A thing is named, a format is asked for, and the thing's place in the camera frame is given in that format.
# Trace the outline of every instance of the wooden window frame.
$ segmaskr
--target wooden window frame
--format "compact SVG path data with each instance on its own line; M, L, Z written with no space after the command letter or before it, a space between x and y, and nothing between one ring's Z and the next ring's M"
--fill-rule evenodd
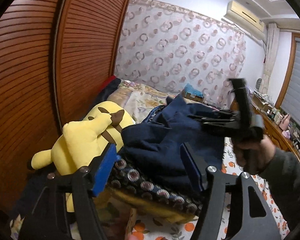
M279 109L283 99L287 93L287 89L289 86L289 82L291 79L291 75L292 75L292 70L293 70L293 65L294 65L294 60L296 57L296 47L297 47L297 41L296 38L300 38L300 33L292 33L292 37L291 37L291 50L290 50L290 58L289 58L289 63L288 63L288 68L287 68L287 72L286 72L286 76L284 78L282 87L281 87L281 91L280 94L278 96L278 99L275 103L275 108Z

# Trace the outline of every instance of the white wall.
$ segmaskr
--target white wall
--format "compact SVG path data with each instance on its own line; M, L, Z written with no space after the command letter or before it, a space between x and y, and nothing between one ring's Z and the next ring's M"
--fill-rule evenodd
M287 72L290 58L291 38L291 32L280 32L277 58L274 63L268 87L268 95L274 103L278 99Z
M158 0L174 4L192 11L207 15L216 20L221 20L226 14L228 2L231 0ZM262 41L257 43L246 36L247 50L246 61L241 71L240 77L247 80L247 85L255 87L258 78L262 77L263 61L265 53Z

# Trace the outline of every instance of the bed sheet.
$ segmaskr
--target bed sheet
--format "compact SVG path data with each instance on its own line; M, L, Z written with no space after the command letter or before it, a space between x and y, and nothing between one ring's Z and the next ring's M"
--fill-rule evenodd
M133 117L136 123L140 123L148 116L149 112L154 107L166 104L167 96L172 98L175 97L175 95L160 92L147 85L122 81L119 88L108 98L108 100L120 105ZM185 101L187 103L195 103L189 99L185 99ZM239 175L242 171L242 167L236 162L230 139L225 138L222 172ZM283 219L280 210L272 199L268 183L258 175L252 177L267 201L283 239L289 233L289 228L287 222ZM226 237L230 214L230 201L231 195L226 194L218 240ZM135 227L132 229L131 233L139 240L189 240L195 225L196 220L187 224L171 225L164 220L145 214L138 214L136 216Z

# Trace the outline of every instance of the dark sleeve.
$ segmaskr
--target dark sleeve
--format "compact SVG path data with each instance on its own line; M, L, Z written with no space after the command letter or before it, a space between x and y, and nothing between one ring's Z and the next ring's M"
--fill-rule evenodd
M291 152L277 149L260 174L269 183L271 195L293 230L300 221L300 162Z

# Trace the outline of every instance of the air conditioner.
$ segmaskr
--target air conditioner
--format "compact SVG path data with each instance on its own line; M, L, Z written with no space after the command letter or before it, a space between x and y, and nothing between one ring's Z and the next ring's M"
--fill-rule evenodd
M234 22L258 40L264 40L265 23L262 22L251 11L235 1L228 3L227 13L225 18Z

